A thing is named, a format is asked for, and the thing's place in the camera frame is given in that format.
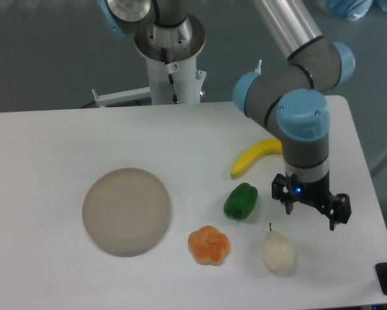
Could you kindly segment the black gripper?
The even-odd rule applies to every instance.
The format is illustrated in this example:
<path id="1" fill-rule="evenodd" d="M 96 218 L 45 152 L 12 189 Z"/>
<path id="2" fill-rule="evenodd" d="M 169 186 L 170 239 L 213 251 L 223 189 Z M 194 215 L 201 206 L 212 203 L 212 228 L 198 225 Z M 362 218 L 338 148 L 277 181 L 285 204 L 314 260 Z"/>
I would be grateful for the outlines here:
<path id="1" fill-rule="evenodd" d="M 319 212 L 328 218 L 331 231 L 340 223 L 347 224 L 351 216 L 350 197 L 329 191 L 329 173 L 309 183 L 301 182 L 296 174 L 277 174 L 271 183 L 271 196 L 285 207 L 286 214 L 291 214 L 295 202 L 319 207 Z"/>

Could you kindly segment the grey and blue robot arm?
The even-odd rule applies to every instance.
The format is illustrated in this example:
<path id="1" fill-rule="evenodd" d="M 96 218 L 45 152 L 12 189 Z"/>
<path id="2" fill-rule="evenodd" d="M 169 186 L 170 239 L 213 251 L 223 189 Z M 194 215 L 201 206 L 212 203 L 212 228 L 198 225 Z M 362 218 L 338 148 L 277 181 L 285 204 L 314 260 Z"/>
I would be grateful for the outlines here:
<path id="1" fill-rule="evenodd" d="M 275 76 L 242 76 L 233 102 L 282 144 L 285 172 L 271 184 L 274 200 L 316 208 L 334 229 L 351 216 L 347 194 L 329 189 L 330 116 L 324 93 L 346 81 L 355 68 L 351 50 L 329 43 L 302 1 L 255 1 L 256 10 L 288 61 Z M 199 103 L 196 70 L 187 68 L 205 43 L 201 22 L 184 1 L 100 1 L 109 28 L 134 36 L 148 68 L 155 105 Z"/>

